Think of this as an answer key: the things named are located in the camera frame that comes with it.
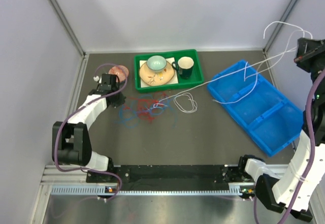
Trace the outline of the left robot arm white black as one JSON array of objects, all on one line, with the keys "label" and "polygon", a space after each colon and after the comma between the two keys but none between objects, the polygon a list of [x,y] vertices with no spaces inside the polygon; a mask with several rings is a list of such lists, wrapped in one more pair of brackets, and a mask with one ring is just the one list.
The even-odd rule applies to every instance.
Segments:
[{"label": "left robot arm white black", "polygon": [[89,129],[97,117],[109,106],[119,107],[126,97],[122,94],[117,75],[96,76],[97,87],[91,90],[85,102],[63,122],[52,127],[52,159],[57,166],[70,165],[82,170],[97,171],[103,181],[115,177],[111,159],[93,151]]}]

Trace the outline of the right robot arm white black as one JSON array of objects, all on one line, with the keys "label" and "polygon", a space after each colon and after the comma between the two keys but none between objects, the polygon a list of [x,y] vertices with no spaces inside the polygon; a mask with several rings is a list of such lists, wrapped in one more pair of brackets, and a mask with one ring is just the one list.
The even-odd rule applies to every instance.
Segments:
[{"label": "right robot arm white black", "polygon": [[299,38],[294,62],[310,73],[312,87],[303,113],[298,147],[282,177],[253,155],[240,157],[237,175],[255,182],[255,200],[268,210],[310,222],[309,201],[324,176],[324,40]]}]

